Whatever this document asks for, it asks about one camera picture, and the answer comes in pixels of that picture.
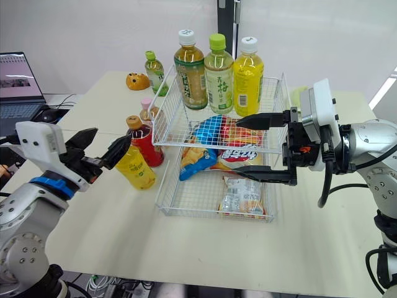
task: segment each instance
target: blue ring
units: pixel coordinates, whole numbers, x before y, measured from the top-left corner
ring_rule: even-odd
[[[64,180],[52,180],[52,179],[46,178],[46,177],[36,177],[36,178],[33,178],[32,180],[30,180],[29,182],[30,183],[40,182],[40,183],[52,186],[53,188],[66,194],[69,197],[69,199],[71,199],[75,193],[68,186],[66,186],[66,182]]]

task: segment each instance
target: table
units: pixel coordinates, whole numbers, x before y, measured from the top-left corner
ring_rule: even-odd
[[[140,111],[150,89],[130,91],[124,72],[108,72],[60,122],[65,139],[96,126],[87,155],[101,156],[125,133],[124,119]],[[341,124],[374,118],[363,96],[333,92]],[[166,150],[169,158],[174,153]],[[164,163],[155,171],[160,178]],[[39,170],[26,162],[6,186],[13,191]],[[104,170],[76,194],[50,234],[46,252],[64,269],[150,281],[334,297],[380,297],[365,269],[367,251],[381,243],[371,192],[345,189],[317,208],[324,173],[298,169],[298,186],[278,185],[272,223],[166,217],[155,206],[159,183],[133,189]],[[332,186],[362,183],[358,174],[334,176]]]

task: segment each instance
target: blue snack bag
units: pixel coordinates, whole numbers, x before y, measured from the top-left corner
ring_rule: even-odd
[[[182,153],[179,180],[184,181],[195,173],[216,164],[218,150],[207,148],[187,147]]]
[[[213,116],[203,121],[198,129],[193,132],[196,143],[203,145],[218,145],[222,115]]]

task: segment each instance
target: white wire basket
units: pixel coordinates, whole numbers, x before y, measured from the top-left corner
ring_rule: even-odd
[[[218,207],[227,192],[223,177],[242,177],[221,170],[205,170],[185,181],[180,181],[182,151],[183,148],[180,148],[176,158],[171,158],[168,161],[156,197],[156,205],[164,214],[214,219],[259,220],[262,222],[271,222],[275,218],[277,214],[275,184],[262,183],[261,200],[265,210],[264,215],[221,212]],[[264,154],[264,164],[268,165],[269,162],[270,155]]]
[[[201,110],[191,110],[182,102],[182,93],[176,79],[175,66],[172,66],[167,72],[163,84],[169,86],[168,93],[165,97],[155,95],[152,106],[159,107],[160,112],[153,119],[153,144],[161,146],[183,146],[183,147],[203,147],[214,149],[234,149],[241,150],[241,147],[234,147],[227,143],[219,141],[215,145],[203,145],[201,143],[187,143],[190,140],[192,132],[206,119],[217,115],[208,105]],[[263,112],[282,112],[290,108],[290,99],[288,95],[287,84],[284,75],[281,79],[265,78],[262,85],[262,97],[258,113]],[[226,116],[240,119],[241,117],[232,110]],[[236,135],[236,127],[230,127],[230,135]],[[266,131],[260,131],[262,135],[262,144],[252,151],[263,153],[281,154],[282,143],[285,141],[287,134],[286,127],[272,127]]]

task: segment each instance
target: green bottle cap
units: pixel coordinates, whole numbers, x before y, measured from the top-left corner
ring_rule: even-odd
[[[145,55],[146,55],[146,59],[148,60],[156,59],[156,55],[154,54],[154,51],[146,51]]]
[[[226,39],[223,34],[215,33],[210,35],[210,49],[223,50],[226,48]]]

